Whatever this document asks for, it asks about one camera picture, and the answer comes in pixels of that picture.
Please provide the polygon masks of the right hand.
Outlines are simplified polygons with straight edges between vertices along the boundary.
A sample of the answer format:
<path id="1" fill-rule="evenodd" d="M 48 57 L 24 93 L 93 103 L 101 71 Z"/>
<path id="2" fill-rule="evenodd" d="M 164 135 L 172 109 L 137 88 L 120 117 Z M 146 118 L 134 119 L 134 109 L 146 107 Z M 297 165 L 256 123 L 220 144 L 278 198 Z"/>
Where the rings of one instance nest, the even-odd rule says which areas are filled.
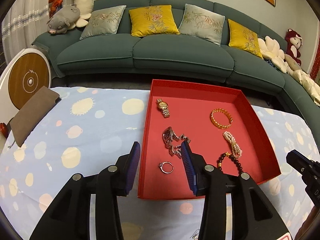
<path id="1" fill-rule="evenodd" d="M 295 240 L 320 240 L 319 219 L 319 207 L 314 206 L 307 219 L 298 230 Z"/>

